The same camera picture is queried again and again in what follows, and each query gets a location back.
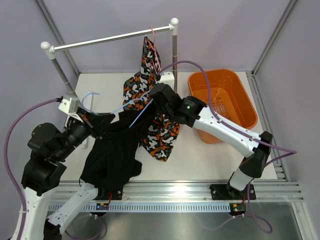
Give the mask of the black shorts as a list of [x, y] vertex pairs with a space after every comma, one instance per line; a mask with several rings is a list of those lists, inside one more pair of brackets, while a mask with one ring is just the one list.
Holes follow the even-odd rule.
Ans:
[[142, 172], [142, 163], [136, 160], [136, 151], [147, 135], [151, 122], [149, 111], [129, 128], [140, 112], [125, 110], [118, 114], [119, 120], [111, 123], [102, 139], [97, 139], [89, 152], [80, 179], [96, 188], [115, 191]]

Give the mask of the blue wire hanger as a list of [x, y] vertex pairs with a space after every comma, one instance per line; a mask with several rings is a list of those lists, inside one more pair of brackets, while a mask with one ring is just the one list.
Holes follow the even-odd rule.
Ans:
[[[140, 101], [142, 100], [146, 95], [148, 95], [151, 91], [148, 90], [147, 92], [143, 93], [141, 95], [141, 97], [139, 98], [134, 98], [130, 101], [128, 101], [127, 103], [123, 104], [121, 107], [115, 109], [114, 111], [111, 112], [111, 114], [115, 114], [117, 113], [118, 111], [120, 111], [121, 109], [123, 109], [124, 107], [128, 106], [128, 105], [131, 105], [132, 103], [134, 103], [135, 101]], [[86, 108], [85, 106], [85, 100], [88, 96], [91, 96], [91, 100], [93, 100], [93, 95], [100, 95], [100, 93], [98, 92], [89, 92], [87, 93], [82, 99], [81, 99], [81, 106], [84, 110], [86, 110], [87, 112], [97, 116], [99, 114], [102, 114], [101, 112], [95, 112], [92, 110], [92, 107], [90, 108]], [[150, 100], [149, 103], [139, 112], [139, 114], [137, 115], [137, 117], [133, 120], [133, 122], [130, 124], [129, 128], [131, 128], [135, 123], [136, 121], [140, 118], [140, 116], [144, 113], [144, 111], [148, 108], [148, 106], [153, 102], [153, 100]]]

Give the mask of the orange camouflage shorts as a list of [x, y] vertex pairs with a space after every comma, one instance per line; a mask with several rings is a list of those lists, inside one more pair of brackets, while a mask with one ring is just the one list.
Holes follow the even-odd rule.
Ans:
[[[123, 84], [123, 105], [128, 101], [137, 99], [145, 92], [151, 90], [159, 83], [160, 76], [157, 74], [158, 64], [153, 49], [153, 41], [145, 36], [142, 44], [142, 55], [140, 70], [127, 79]], [[125, 106], [125, 111], [140, 112], [149, 102], [151, 97], [147, 94], [142, 100]], [[180, 133], [180, 125], [169, 120], [165, 114], [156, 113], [155, 103], [152, 103], [141, 115], [146, 116], [148, 112], [151, 114], [151, 121], [147, 125], [146, 136], [140, 141], [142, 146], [154, 159], [166, 162], [175, 146], [178, 135]]]

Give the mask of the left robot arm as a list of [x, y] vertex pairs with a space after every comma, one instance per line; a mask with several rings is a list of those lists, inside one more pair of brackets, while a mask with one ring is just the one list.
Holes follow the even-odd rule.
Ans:
[[108, 192], [101, 182], [83, 183], [79, 190], [54, 214], [47, 215], [52, 196], [66, 171], [65, 159], [87, 137], [101, 139], [114, 119], [114, 114], [93, 115], [80, 111], [64, 132], [52, 123], [36, 126], [27, 143], [31, 149], [21, 184], [17, 185], [21, 199], [18, 222], [13, 240], [60, 240], [68, 225], [94, 198], [103, 199]]

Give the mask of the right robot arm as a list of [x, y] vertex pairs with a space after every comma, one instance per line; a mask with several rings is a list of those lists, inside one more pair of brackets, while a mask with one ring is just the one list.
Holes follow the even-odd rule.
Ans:
[[211, 186], [218, 196], [226, 200], [244, 200], [250, 195], [252, 179], [260, 178], [270, 156], [273, 135], [267, 131], [259, 134], [249, 131], [227, 118], [213, 114], [210, 107], [194, 96], [180, 98], [164, 83], [150, 91], [157, 110], [180, 125], [206, 132], [232, 146], [243, 159], [232, 173], [225, 187]]

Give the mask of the pink wire hanger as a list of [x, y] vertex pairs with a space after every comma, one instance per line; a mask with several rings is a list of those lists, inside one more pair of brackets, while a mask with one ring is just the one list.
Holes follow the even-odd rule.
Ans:
[[149, 26], [149, 28], [151, 29], [151, 32], [152, 32], [152, 36], [153, 36], [153, 50], [154, 50], [154, 53], [155, 53], [155, 59], [156, 59], [156, 62], [157, 62], [157, 72], [161, 71], [162, 70], [162, 67], [161, 67], [161, 61], [159, 60], [158, 58], [158, 51], [157, 51], [157, 47], [156, 47], [156, 35], [155, 35], [155, 31], [153, 29], [152, 26]]

